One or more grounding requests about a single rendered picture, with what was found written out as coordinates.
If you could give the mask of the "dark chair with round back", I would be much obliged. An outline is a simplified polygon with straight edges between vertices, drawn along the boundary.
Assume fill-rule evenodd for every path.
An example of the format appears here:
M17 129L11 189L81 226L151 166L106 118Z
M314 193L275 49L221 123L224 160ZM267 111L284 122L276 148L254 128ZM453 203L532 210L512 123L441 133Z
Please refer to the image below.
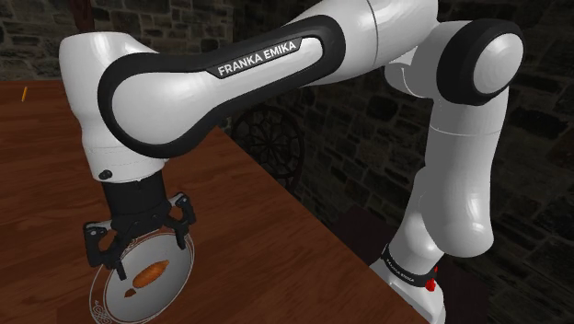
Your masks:
M266 104L245 110L234 122L231 138L290 194L301 178L305 148L297 121Z

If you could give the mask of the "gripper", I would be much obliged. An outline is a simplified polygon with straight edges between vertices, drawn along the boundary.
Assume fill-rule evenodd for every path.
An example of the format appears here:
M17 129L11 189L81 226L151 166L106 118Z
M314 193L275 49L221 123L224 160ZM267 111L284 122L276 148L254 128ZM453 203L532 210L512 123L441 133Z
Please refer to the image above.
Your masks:
M189 196L184 192L167 199L161 171L137 181L102 182L101 185L111 220L83 225L86 256L91 267L104 265L108 270L115 270L121 281L125 280L127 275L121 255L128 247L128 232L144 235L163 223L174 231L178 247L186 248L185 237L189 234L189 227L197 221L196 214ZM171 206L181 210L180 219L168 214ZM99 242L110 230L115 230L116 235L109 247L102 250Z

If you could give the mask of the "white plate with patterned rim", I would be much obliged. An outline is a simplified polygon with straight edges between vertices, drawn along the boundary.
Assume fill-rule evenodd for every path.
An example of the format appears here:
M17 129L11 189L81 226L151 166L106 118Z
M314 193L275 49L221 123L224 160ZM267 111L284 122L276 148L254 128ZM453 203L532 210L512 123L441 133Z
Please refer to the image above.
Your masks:
M155 231L133 241L122 253L127 278L101 266L90 287L89 311L97 324L145 324L156 318L178 297L193 268L195 247L189 236L180 249L175 234ZM143 288L132 286L133 278L147 266L168 260L169 265L155 281ZM136 294L124 297L128 289Z

